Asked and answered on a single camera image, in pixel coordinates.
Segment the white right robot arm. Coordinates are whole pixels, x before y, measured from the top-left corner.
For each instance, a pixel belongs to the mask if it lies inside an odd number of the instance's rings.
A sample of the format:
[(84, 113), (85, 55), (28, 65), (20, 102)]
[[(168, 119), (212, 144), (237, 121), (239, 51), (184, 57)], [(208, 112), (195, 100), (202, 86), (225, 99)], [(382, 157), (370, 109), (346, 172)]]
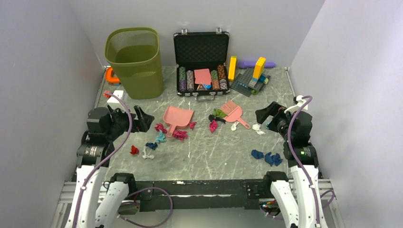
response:
[(295, 104), (284, 107), (277, 102), (255, 111), (257, 123), (268, 117), (268, 129), (284, 139), (284, 157), (292, 178), (282, 172), (267, 173), (262, 191), (274, 197), (287, 228), (326, 228), (328, 226), (319, 192), (317, 153), (310, 143), (312, 116), (307, 113), (311, 96), (298, 96)]

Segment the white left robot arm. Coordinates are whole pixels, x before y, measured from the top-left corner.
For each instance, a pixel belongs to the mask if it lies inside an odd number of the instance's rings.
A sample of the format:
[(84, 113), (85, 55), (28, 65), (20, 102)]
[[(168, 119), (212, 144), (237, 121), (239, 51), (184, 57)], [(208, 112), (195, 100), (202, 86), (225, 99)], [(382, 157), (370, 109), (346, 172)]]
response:
[(99, 202), (109, 160), (115, 151), (113, 142), (124, 132), (147, 132), (154, 121), (141, 107), (134, 106), (134, 111), (126, 113), (110, 106), (89, 111), (88, 130), (77, 150), (77, 183), (67, 228), (109, 228), (121, 202), (136, 195), (134, 175), (116, 173), (110, 179), (105, 198)]

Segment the pink plastic dustpan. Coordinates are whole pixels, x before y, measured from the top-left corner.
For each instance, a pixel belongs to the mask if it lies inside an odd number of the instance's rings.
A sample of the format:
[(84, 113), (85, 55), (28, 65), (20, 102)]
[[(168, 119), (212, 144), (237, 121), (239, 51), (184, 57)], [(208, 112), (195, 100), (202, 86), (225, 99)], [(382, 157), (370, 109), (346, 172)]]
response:
[(167, 137), (172, 137), (176, 129), (186, 128), (192, 119), (193, 113), (193, 110), (169, 105), (163, 116), (163, 121), (169, 126)]

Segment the pink plastic hand brush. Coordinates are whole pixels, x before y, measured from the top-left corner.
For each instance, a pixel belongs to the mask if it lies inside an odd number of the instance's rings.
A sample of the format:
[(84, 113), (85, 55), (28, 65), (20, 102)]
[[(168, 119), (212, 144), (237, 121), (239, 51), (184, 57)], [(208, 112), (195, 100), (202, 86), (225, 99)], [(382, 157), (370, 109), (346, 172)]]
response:
[(242, 119), (243, 110), (242, 108), (234, 103), (232, 100), (227, 101), (223, 104), (220, 109), (226, 114), (224, 119), (227, 122), (234, 123), (238, 121), (245, 128), (250, 129), (250, 125)]

